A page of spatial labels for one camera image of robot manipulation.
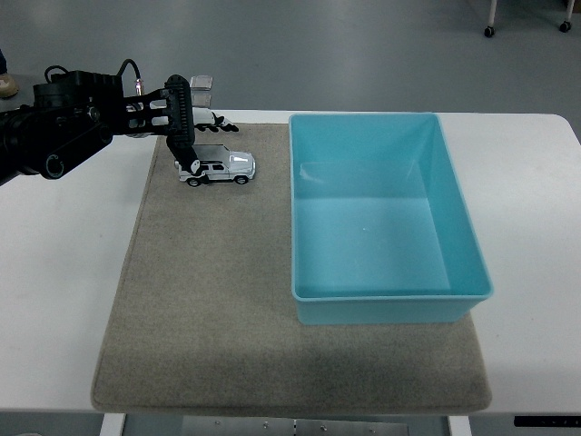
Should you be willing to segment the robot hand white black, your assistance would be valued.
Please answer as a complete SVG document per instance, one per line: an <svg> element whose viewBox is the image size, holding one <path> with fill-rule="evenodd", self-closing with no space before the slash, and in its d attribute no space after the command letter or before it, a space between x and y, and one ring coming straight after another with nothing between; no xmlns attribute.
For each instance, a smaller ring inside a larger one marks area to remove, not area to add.
<svg viewBox="0 0 581 436"><path fill-rule="evenodd" d="M210 109L193 108L194 128L200 132L238 132L238 127ZM254 161L250 154L234 152L224 144L193 142L184 152L185 165L176 160L180 181L192 187L212 182L245 184L253 177Z"/></svg>

